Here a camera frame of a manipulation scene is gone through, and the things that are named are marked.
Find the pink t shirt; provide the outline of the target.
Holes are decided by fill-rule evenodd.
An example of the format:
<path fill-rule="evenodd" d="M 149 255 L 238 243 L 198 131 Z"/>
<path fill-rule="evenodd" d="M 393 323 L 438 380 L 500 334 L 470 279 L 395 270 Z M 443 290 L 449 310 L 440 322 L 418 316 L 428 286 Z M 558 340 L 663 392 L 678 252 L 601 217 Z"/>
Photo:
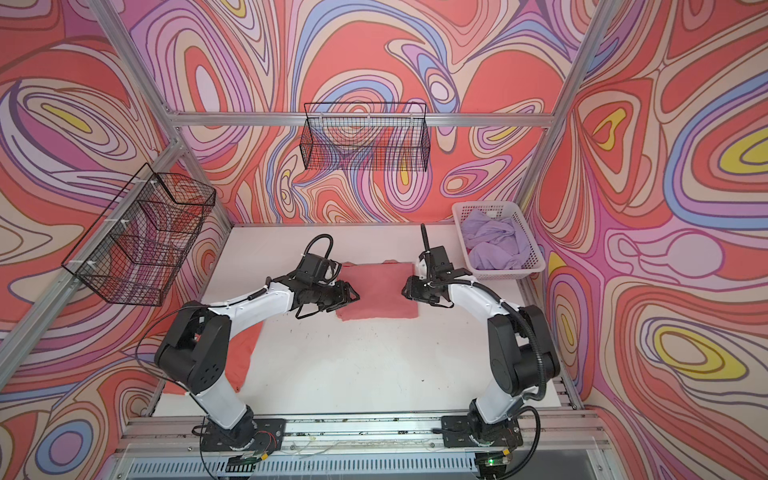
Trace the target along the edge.
<path fill-rule="evenodd" d="M 360 299 L 337 310 L 336 316 L 342 321 L 417 318 L 417 303 L 402 294 L 413 275 L 413 263 L 345 263 L 339 280 L 349 283 Z"/>

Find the white plastic laundry basket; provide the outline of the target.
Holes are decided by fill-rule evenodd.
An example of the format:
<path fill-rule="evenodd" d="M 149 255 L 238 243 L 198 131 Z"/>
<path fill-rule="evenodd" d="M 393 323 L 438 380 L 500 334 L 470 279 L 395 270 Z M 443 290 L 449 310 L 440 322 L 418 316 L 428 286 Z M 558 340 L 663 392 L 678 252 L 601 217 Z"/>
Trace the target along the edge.
<path fill-rule="evenodd" d="M 476 278 L 518 280 L 544 270 L 543 254 L 515 203 L 457 202 L 452 216 L 466 267 Z"/>

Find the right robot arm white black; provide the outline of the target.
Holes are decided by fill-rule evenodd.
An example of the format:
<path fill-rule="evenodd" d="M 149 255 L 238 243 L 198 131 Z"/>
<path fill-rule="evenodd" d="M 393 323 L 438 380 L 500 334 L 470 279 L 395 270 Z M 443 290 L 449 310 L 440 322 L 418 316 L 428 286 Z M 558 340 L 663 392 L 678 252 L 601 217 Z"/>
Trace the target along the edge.
<path fill-rule="evenodd" d="M 485 323 L 492 381 L 470 402 L 460 430 L 478 444 L 496 441 L 520 416 L 533 414 L 549 381 L 560 375 L 542 310 L 506 301 L 468 270 L 454 267 L 444 247 L 424 248 L 418 273 L 406 280 L 402 295 L 435 308 L 460 307 Z"/>

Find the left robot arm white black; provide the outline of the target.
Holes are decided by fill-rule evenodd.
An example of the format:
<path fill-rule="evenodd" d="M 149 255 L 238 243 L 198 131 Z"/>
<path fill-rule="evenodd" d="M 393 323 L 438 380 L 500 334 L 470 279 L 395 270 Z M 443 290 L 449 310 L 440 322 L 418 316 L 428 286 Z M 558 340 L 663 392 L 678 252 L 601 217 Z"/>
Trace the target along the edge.
<path fill-rule="evenodd" d="M 261 322 L 302 309 L 327 313 L 360 299 L 350 283 L 338 278 L 342 265 L 325 256 L 304 253 L 296 269 L 269 279 L 260 289 L 209 305 L 189 302 L 178 312 L 155 353 L 154 363 L 180 385 L 206 414 L 203 434 L 213 447 L 242 451 L 253 447 L 257 427 L 252 409 L 237 397 L 226 378 L 230 341 Z"/>

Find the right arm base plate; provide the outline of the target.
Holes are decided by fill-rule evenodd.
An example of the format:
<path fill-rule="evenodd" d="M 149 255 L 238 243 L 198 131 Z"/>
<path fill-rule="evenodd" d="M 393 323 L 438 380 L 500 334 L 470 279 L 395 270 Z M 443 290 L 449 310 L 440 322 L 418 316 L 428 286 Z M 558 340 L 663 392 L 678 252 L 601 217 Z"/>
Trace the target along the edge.
<path fill-rule="evenodd" d="M 479 415 L 448 415 L 440 419 L 440 434 L 447 448 L 506 447 L 515 450 L 523 445 L 516 420 L 487 424 Z"/>

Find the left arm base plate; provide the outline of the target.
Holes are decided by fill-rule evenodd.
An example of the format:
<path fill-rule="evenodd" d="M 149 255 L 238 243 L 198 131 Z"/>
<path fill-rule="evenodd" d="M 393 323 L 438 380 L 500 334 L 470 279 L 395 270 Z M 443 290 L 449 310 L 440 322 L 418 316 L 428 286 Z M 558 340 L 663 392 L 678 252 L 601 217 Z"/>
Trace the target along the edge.
<path fill-rule="evenodd" d="M 201 437 L 201 450 L 208 452 L 261 452 L 280 450 L 287 421 L 281 418 L 244 419 L 225 430 L 208 421 Z"/>

